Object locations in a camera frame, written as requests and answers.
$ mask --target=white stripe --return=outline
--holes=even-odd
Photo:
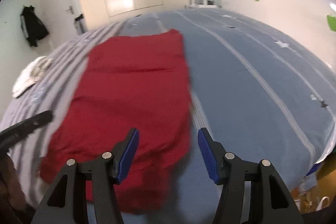
[[[21,15],[21,24],[22,24],[22,30],[23,30],[23,34],[25,36],[25,39],[28,39],[29,34],[27,31],[27,27],[26,27],[26,20],[25,17],[23,15]]]
[[[274,90],[267,84],[264,78],[261,77],[261,75],[256,71],[256,69],[239,53],[235,48],[231,46],[227,41],[225,41],[222,37],[220,37],[217,33],[210,31],[209,29],[202,27],[193,21],[191,21],[189,18],[187,18],[185,15],[181,14],[180,12],[177,12],[181,17],[183,17],[185,20],[189,21],[190,23],[194,24],[195,26],[201,28],[202,30],[208,32],[213,37],[215,37],[218,41],[220,41],[252,74],[252,76],[259,82],[261,87],[267,92],[267,94],[274,100],[274,102],[277,104],[277,106],[280,108],[284,116],[286,117],[288,123],[293,128],[294,132],[298,136],[298,138],[301,140],[302,144],[307,148],[307,150],[310,153],[310,167],[314,165],[314,158],[315,158],[315,148],[311,144],[311,142],[308,140],[307,136],[304,134],[304,132],[301,130],[299,125],[297,124],[296,120],[294,119],[292,113],[289,111],[287,106],[284,104],[284,102],[279,98],[279,96],[274,92]]]
[[[159,19],[158,15],[154,13],[153,16],[157,19],[157,23],[161,31],[162,32],[168,31],[165,25]],[[191,90],[190,94],[191,94],[191,100],[192,100],[192,120],[193,120],[194,127],[196,128],[197,131],[204,127],[207,128],[211,138],[213,138],[208,119],[205,115],[201,102],[197,97],[197,94],[195,93],[194,90]]]
[[[214,21],[219,22],[220,24],[222,24],[221,21],[214,19],[211,16],[208,16],[206,14],[203,14],[202,12],[199,12],[200,14],[211,18]],[[265,49],[267,49],[269,52],[271,52],[275,58],[277,58],[278,60],[280,60],[282,63],[284,63],[288,68],[290,68],[299,78],[301,78],[301,80],[305,83],[305,85],[310,89],[310,91],[320,100],[323,101],[322,96],[315,90],[315,88],[308,82],[308,80],[301,74],[299,73],[290,63],[288,63],[287,61],[285,61],[283,58],[281,58],[279,55],[277,55],[272,49],[270,49],[269,47],[267,47],[265,44],[263,44],[262,42],[260,42],[259,40],[257,40],[255,37],[251,36],[250,34],[241,31],[240,29],[236,28],[235,30],[243,33],[244,35],[248,36],[249,38],[251,38],[253,41],[257,42],[259,45],[263,46]],[[326,107],[327,111],[330,113],[334,123],[336,123],[336,117],[335,114],[333,113],[333,111],[330,109],[330,107]],[[325,160],[325,158],[332,152],[332,150],[334,149],[336,145],[336,129],[334,129],[331,132],[330,135],[330,140],[328,142],[328,144],[326,145],[321,157],[318,159],[318,161],[316,163],[322,162],[323,160]]]
[[[53,60],[53,63],[51,65],[51,67],[47,70],[46,75],[43,77],[43,79],[41,79],[40,81],[38,81],[32,88],[30,88],[28,91],[26,91],[20,99],[20,105],[14,105],[13,106],[13,112],[15,112],[15,116],[14,119],[9,119],[8,123],[11,121],[11,124],[8,124],[8,126],[6,126],[5,128],[17,123],[18,121],[21,121],[24,118],[24,109],[30,107],[28,101],[31,100],[31,95],[33,95],[36,90],[38,90],[39,88],[41,88],[43,85],[46,85],[47,81],[50,81],[50,77],[56,77],[56,72],[59,71],[59,69],[63,66],[65,66],[67,63],[66,61],[68,61],[68,59],[71,56],[74,56],[75,54],[73,53],[73,51],[71,51],[71,46],[67,47],[67,45],[70,45],[70,43],[75,43],[77,42],[79,39],[86,39],[87,37],[89,37],[93,32],[89,32],[88,34],[85,34],[83,36],[79,36],[74,38],[73,40],[71,40],[69,43],[64,43],[62,44],[62,46],[58,47],[57,50],[55,52],[59,52],[58,49],[63,49],[64,53],[61,53],[57,58],[55,58]],[[49,55],[50,57],[54,57],[54,53],[51,53]]]
[[[241,20],[239,20],[239,19],[237,19],[237,18],[232,18],[232,19],[233,19],[233,20],[236,20],[236,21],[238,21],[238,22],[240,22],[240,23],[243,23],[243,24],[245,24],[245,25],[247,25],[248,27],[251,28],[250,25],[248,25],[247,23],[245,23],[245,22],[243,22],[243,21],[241,21]],[[269,37],[272,37],[272,39],[274,39],[274,40],[276,40],[276,41],[279,40],[279,39],[273,37],[272,35],[269,35],[269,34],[263,32],[263,31],[260,30],[260,29],[259,29],[258,31],[261,32],[261,33],[263,33],[264,35],[267,35],[267,36],[269,36]],[[325,81],[325,82],[329,85],[329,87],[333,90],[333,92],[336,93],[336,89],[335,89],[335,87],[329,82],[329,80],[328,80],[327,78],[325,78],[325,76],[324,76],[324,75],[323,75],[317,68],[315,68],[315,67],[313,66],[312,63],[310,63],[310,62],[308,62],[306,59],[304,59],[304,57],[303,57],[301,54],[299,54],[296,50],[294,50],[294,49],[292,49],[292,48],[290,48],[290,47],[289,47],[289,49],[290,49],[292,52],[295,52],[295,54],[296,54],[298,57],[300,57],[302,60],[304,60],[306,63],[308,63],[308,65],[310,65],[310,67],[312,67],[312,68],[314,69],[314,71],[315,71],[315,72],[322,78],[322,80]]]
[[[64,79],[68,77],[69,75],[69,72],[72,72],[72,69],[76,67],[76,64],[78,64],[79,60],[84,56],[86,55],[90,49],[92,48],[93,44],[95,44],[97,42],[100,43],[100,42],[104,42],[105,40],[104,39],[107,39],[108,37],[110,37],[111,35],[111,32],[112,31],[115,31],[117,32],[119,30],[119,28],[121,27],[120,23],[114,25],[110,31],[108,31],[107,33],[106,30],[108,30],[109,28],[111,27],[111,25],[109,25],[108,27],[104,27],[104,28],[100,28],[99,30],[103,30],[101,33],[99,32],[94,32],[94,33],[99,33],[99,35],[97,37],[90,37],[90,41],[86,44],[86,45],[83,45],[84,47],[84,50],[80,53],[80,55],[73,61],[73,63],[69,66],[69,68],[67,69],[66,72],[64,72],[63,74],[63,77],[59,78],[58,79],[58,83],[63,83]],[[54,75],[50,75],[50,77],[48,77],[47,81],[51,81],[51,78],[53,78]],[[50,90],[50,94],[48,94],[48,96],[50,97],[51,94],[55,94],[59,92],[57,90],[57,88],[55,89],[51,89]],[[39,106],[39,109],[37,112],[39,112],[40,110],[46,110],[46,109],[49,109],[50,107],[50,103],[52,103],[52,101],[50,102],[49,100],[44,100],[41,102],[40,106]],[[63,112],[65,111],[65,113],[67,112],[67,107],[63,104],[62,105],[62,108],[63,108]],[[32,111],[33,111],[33,108],[30,108],[29,112],[27,113],[27,116],[29,117],[31,114],[32,114]],[[61,121],[58,121],[59,120],[59,117],[62,116],[63,117],[63,113],[60,113],[59,112],[60,110],[57,110],[56,112],[54,112],[54,121],[50,127],[48,127],[48,130],[45,132],[45,138],[51,138],[52,134],[54,133],[54,131],[58,128],[58,126],[60,126],[60,124],[62,123],[63,120]],[[21,174],[20,174],[20,183],[22,185],[22,189],[24,191],[24,193],[26,194],[26,198],[27,198],[27,201],[32,204],[32,201],[30,200],[30,193],[29,193],[29,189],[31,187],[34,187],[34,185],[31,185],[31,165],[32,165],[32,158],[33,158],[33,155],[34,155],[34,150],[36,149],[36,143],[37,143],[37,140],[40,136],[40,133],[41,133],[42,129],[38,129],[36,130],[36,132],[30,136],[28,136],[28,138],[26,139],[26,146],[25,146],[25,150],[23,151],[23,158],[22,158],[22,167],[21,167]],[[47,149],[47,146],[48,146],[48,143],[46,142],[43,142],[42,144],[42,147],[41,147],[41,150],[46,150]],[[20,157],[20,153],[16,153],[18,154],[18,157],[15,156],[15,159],[13,159],[13,162],[15,164],[18,163],[18,159]],[[37,196],[40,196],[40,194],[38,193],[39,189],[37,189],[36,187],[34,187],[34,191],[36,193]]]
[[[153,16],[156,18],[156,22],[161,30],[162,33],[168,32],[167,28],[163,25],[161,19],[158,17],[156,13],[153,14]]]
[[[87,37],[91,37],[91,34],[95,34],[97,32],[99,32],[100,29],[96,30],[95,32],[90,32],[88,33],[87,35],[83,35],[83,36],[80,36],[80,39],[86,39]],[[52,83],[53,86],[56,85],[56,83],[54,82],[54,79],[56,77],[58,77],[60,71],[64,68],[64,66],[67,66],[68,63],[65,62],[67,59],[69,59],[69,57],[72,57],[72,56],[75,56],[77,54],[77,52],[69,52],[69,53],[66,53],[66,55],[63,55],[62,54],[59,56],[61,59],[58,60],[57,63],[54,63],[51,67],[50,70],[48,70],[48,73],[46,74],[45,77],[43,77],[43,79],[41,79],[41,81],[39,81],[38,83],[36,83],[36,85],[34,85],[30,90],[28,90],[23,96],[23,101],[21,102],[21,105],[18,107],[18,110],[16,110],[17,112],[17,115],[15,117],[15,119],[12,121],[12,124],[15,124],[25,118],[29,118],[32,114],[32,110],[34,109],[34,106],[31,105],[29,103],[29,101],[31,101],[31,96],[34,95],[35,91],[38,90],[38,88],[40,88],[41,86],[43,85],[46,85],[47,83]],[[19,157],[20,157],[20,153],[17,153],[17,151],[21,151],[21,146],[22,146],[22,143],[23,141],[21,141],[20,143],[16,144],[12,151],[11,151],[11,157],[12,157],[12,160],[13,162],[17,163]]]

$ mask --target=striped bedsheet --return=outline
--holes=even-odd
[[[44,110],[55,115],[52,123],[10,152],[29,204],[37,206],[43,197],[39,162],[67,113],[87,53],[114,35],[152,35],[171,28],[184,35],[193,103],[192,149],[176,174],[167,205],[148,215],[125,214],[125,222],[159,223],[166,218],[198,223],[213,217],[218,188],[208,178],[197,147],[201,127],[244,160],[269,159],[290,189],[332,151],[336,78],[292,38],[223,9],[141,15],[87,32],[57,48],[50,55],[54,62],[46,76],[9,105],[0,130]],[[321,101],[329,106],[322,108]]]

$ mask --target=hand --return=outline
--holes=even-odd
[[[12,159],[6,155],[0,159],[0,195],[16,210],[26,211],[25,195],[21,190]]]

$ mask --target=metal screw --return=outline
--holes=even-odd
[[[104,159],[109,159],[112,157],[111,152],[105,152],[103,155],[101,155]]]
[[[228,160],[233,160],[235,158],[235,154],[230,153],[230,152],[226,153],[225,158],[227,158]]]
[[[261,163],[266,167],[271,165],[271,162],[269,160],[262,160]]]
[[[70,159],[67,161],[67,165],[71,166],[71,165],[74,165],[75,164],[75,160],[74,159]]]

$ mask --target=white towel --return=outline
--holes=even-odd
[[[27,88],[40,80],[45,70],[50,66],[52,58],[41,56],[36,58],[33,62],[21,72],[20,76],[16,79],[13,86],[13,98],[20,96]]]

